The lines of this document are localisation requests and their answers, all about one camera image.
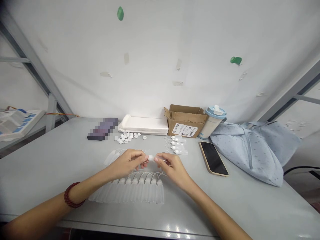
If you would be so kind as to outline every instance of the gray table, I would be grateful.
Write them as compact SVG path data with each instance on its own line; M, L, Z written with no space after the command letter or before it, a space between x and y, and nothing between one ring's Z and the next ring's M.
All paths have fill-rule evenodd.
M87 140L92 119L73 118L0 161L1 219L10 221L63 192L104 167L111 150L136 148L147 154L165 151L164 137L149 135L128 144ZM187 139L183 164L195 182L253 239L316 239L320 215L286 182L281 188L265 184L226 158L229 177L210 174L199 139ZM156 170L155 164L148 166ZM163 177L165 204L100 204L86 201L58 226L152 237L208 239L217 236L192 200Z

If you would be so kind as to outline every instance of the phone case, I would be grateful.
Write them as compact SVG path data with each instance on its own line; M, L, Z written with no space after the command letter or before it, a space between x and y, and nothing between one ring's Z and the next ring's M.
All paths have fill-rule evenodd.
M221 173L212 172L212 171L210 170L210 167L209 167L209 164L208 164L206 155L204 154L204 151L203 151L203 148L202 148L201 143L202 143L202 141L199 142L200 149L201 149L202 156L203 156L203 158L204 158L204 162L206 163L207 170L209 171L209 173L214 174L214 175L219 175L219 176L222 176L222 177L229 177L230 174L229 174L229 172L228 172L228 170L227 170L227 168L226 168L226 165L224 165L224 163L223 163L223 161L222 161L222 159L221 159L220 153L218 152L218 150L216 149L216 146L215 146L213 143L210 143L210 144L212 144L212 145L214 146L214 148L216 149L216 151L217 151L217 153L218 153L218 155L219 155L219 157L220 157L220 160L221 160L223 166L225 167L225 169L226 169L226 171L228 172L229 175L224 175L224 174L221 174Z

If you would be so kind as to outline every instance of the blurred phone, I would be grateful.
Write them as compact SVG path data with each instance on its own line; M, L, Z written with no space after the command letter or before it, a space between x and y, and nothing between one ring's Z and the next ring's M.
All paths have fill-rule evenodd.
M208 171L215 175L229 176L216 147L208 142L199 142L199 145Z

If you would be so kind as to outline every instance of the bracelet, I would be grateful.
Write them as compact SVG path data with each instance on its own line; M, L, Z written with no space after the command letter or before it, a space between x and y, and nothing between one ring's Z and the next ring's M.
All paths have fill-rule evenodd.
M69 192L71 190L71 188L73 188L75 185L79 184L80 182L76 182L76 183L72 183L68 188L67 190L64 192L64 201L65 203L69 206L69 207L72 207L72 208L78 208L80 207L82 204L84 204L84 201L81 202L81 203L74 203L70 200L69 198Z

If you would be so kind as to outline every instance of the white tumbler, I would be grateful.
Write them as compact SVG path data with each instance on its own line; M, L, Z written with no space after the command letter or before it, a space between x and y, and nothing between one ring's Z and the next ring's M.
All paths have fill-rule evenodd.
M227 113L222 108L219 108L218 105L208 107L205 112L209 117L198 135L201 139L207 139L227 115Z

